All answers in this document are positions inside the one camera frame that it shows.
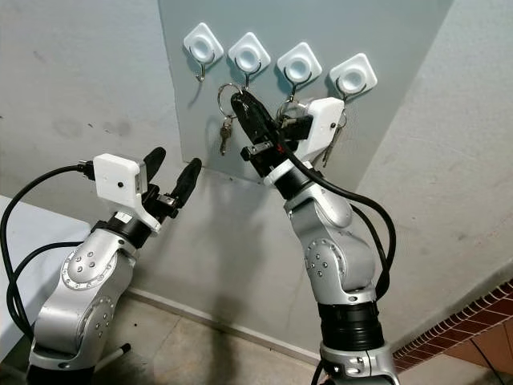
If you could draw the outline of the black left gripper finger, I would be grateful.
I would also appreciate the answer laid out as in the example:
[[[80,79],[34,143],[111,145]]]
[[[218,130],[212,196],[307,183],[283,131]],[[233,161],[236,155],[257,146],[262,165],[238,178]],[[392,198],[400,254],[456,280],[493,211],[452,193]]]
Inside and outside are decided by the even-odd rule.
[[[193,158],[186,165],[186,168],[182,170],[179,177],[177,177],[176,186],[173,189],[173,198],[175,198],[175,203],[173,203],[174,209],[182,209],[189,201],[189,197],[196,187],[201,169],[201,158]]]
[[[166,154],[168,152],[164,147],[156,147],[144,157],[144,179],[147,186],[150,186],[151,180],[154,179],[161,165],[164,164]]]

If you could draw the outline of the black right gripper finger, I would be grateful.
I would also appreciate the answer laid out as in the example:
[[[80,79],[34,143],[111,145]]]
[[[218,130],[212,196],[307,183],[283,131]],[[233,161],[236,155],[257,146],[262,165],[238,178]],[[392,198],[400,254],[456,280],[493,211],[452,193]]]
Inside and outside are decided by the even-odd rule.
[[[243,152],[264,152],[270,148],[270,114],[266,106],[249,91],[239,91],[231,96],[231,105],[243,132],[249,137],[249,146]]]
[[[267,107],[249,91],[239,92],[239,124],[252,142],[273,142],[276,122]]]

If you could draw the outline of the metal keys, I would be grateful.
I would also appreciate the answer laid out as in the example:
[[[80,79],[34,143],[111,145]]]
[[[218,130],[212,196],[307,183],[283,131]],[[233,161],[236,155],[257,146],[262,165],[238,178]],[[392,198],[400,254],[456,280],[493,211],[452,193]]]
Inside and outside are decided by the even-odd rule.
[[[233,136],[233,120],[236,118],[235,115],[228,114],[223,107],[223,103],[221,103],[221,95],[223,95],[224,89],[231,87],[234,88],[235,91],[241,91],[241,88],[238,87],[235,83],[225,83],[221,84],[219,88],[217,88],[216,93],[216,103],[217,103],[217,109],[219,109],[221,115],[223,115],[223,121],[221,121],[220,126],[220,156],[224,156],[227,153],[228,150],[228,139],[231,139],[231,136]]]

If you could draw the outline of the hanging metal key set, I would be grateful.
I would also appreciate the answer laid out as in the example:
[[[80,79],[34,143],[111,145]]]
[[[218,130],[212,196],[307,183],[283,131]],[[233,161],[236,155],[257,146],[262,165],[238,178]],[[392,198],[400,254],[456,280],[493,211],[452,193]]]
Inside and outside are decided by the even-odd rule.
[[[348,123],[347,113],[345,113],[345,109],[341,111],[341,120],[336,125],[336,131],[334,131],[333,138],[329,143],[329,147],[326,148],[323,152],[323,157],[321,158],[321,167],[326,168],[327,164],[329,164],[329,158],[331,153],[333,153],[333,148],[336,147],[338,139],[340,139],[341,133],[344,131],[345,126]]]

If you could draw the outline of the white square wall hook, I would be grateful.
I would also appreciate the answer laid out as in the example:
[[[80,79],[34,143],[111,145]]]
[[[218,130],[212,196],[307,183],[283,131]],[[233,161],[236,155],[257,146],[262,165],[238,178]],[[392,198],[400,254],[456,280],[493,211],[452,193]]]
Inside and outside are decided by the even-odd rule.
[[[277,67],[289,82],[292,93],[301,85],[315,80],[323,71],[308,42],[300,42],[279,56]]]
[[[273,65],[273,59],[253,32],[247,32],[228,49],[228,58],[243,74],[243,87]]]
[[[198,82],[203,82],[206,70],[224,56],[223,45],[205,22],[199,22],[187,33],[183,39],[183,47],[200,67],[200,73],[195,76]]]
[[[377,74],[366,54],[356,54],[338,63],[329,71],[329,79],[343,100],[370,91],[378,85]]]

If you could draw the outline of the grey wall board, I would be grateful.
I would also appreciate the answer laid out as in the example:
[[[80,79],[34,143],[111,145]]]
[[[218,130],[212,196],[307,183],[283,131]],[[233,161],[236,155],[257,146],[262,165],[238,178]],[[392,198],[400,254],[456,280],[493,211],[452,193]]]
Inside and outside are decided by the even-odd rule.
[[[378,77],[370,91],[345,102],[348,123],[326,168],[330,182],[356,188],[388,132],[398,107],[450,10],[452,0],[158,0],[166,55],[176,92],[177,122],[184,160],[201,158],[206,168],[225,175],[257,180],[240,158],[249,143],[241,128],[228,139],[220,156],[223,115],[216,103],[221,84],[241,85],[243,74],[227,52],[206,70],[183,47],[183,39],[205,22],[224,49],[253,32],[273,59],[268,70],[252,78],[254,95],[275,112],[287,99],[290,84],[278,70],[279,56],[308,42],[322,73],[297,91],[298,102],[340,96],[329,71],[356,54],[366,54]]]

